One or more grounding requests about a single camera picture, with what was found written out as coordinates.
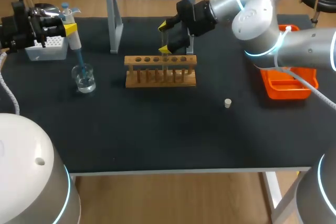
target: wooden floor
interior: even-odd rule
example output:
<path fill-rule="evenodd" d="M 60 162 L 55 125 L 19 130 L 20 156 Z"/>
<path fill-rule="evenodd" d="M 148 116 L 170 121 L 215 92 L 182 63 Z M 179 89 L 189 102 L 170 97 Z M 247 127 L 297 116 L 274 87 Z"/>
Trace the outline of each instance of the wooden floor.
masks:
<path fill-rule="evenodd" d="M 0 17 L 11 15 L 11 1 L 0 0 Z M 106 17 L 105 0 L 33 0 L 79 7 L 82 17 Z M 122 16 L 172 16 L 175 0 L 118 0 Z M 298 0 L 283 0 L 279 13 L 309 14 Z M 336 26 L 335 15 L 321 14 L 319 27 Z M 295 172 L 279 172 L 284 194 Z M 259 174 L 185 174 L 83 177 L 77 181 L 81 224 L 266 224 L 268 206 Z M 298 223 L 293 215 L 287 224 Z"/>

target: black tabletop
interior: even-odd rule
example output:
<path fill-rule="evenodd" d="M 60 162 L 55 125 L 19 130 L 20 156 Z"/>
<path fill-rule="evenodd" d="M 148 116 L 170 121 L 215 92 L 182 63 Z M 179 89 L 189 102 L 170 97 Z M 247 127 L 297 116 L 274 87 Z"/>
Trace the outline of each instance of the black tabletop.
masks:
<path fill-rule="evenodd" d="M 268 99 L 230 27 L 195 39 L 196 87 L 126 89 L 124 55 L 157 55 L 162 20 L 124 18 L 119 54 L 111 55 L 107 19 L 76 19 L 97 83 L 91 95 L 75 92 L 72 52 L 64 61 L 8 57 L 3 77 L 21 115 L 47 132 L 70 172 L 303 167 L 333 142 L 335 112 L 314 95 Z M 303 15 L 280 15 L 279 23 L 311 27 Z M 336 100 L 335 74 L 318 70 L 318 81 Z M 0 112 L 13 112 L 0 95 Z"/>

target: small white cap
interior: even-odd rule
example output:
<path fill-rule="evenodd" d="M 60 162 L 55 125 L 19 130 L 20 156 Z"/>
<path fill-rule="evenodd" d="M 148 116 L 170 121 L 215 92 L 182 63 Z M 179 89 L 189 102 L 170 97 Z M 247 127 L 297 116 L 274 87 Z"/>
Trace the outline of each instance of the small white cap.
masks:
<path fill-rule="evenodd" d="M 229 99 L 229 98 L 225 99 L 224 100 L 224 106 L 225 106 L 225 108 L 227 108 L 227 109 L 230 108 L 231 103 L 232 103 L 231 99 Z"/>

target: wooden test tube rack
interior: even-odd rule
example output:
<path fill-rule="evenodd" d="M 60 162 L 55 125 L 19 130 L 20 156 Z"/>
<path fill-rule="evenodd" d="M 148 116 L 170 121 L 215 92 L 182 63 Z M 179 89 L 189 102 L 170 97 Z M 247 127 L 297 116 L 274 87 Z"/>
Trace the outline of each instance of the wooden test tube rack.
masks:
<path fill-rule="evenodd" d="M 126 88 L 189 87 L 196 86 L 196 55 L 170 56 L 125 56 L 125 66 L 129 67 Z M 157 66 L 155 70 L 137 69 Z"/>

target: orange tray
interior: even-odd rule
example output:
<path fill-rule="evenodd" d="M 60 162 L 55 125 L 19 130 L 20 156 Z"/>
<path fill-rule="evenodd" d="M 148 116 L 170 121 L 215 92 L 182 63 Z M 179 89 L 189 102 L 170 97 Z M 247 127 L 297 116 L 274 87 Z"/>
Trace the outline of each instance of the orange tray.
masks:
<path fill-rule="evenodd" d="M 295 25 L 279 25 L 281 31 L 286 30 L 286 26 L 291 26 L 292 31 L 299 31 Z M 319 84 L 316 79 L 316 69 L 312 68 L 291 68 L 296 73 L 316 89 Z M 277 70 L 260 70 L 268 96 L 274 100 L 299 100 L 306 99 L 311 90 L 302 85 L 301 82 L 292 76 Z"/>

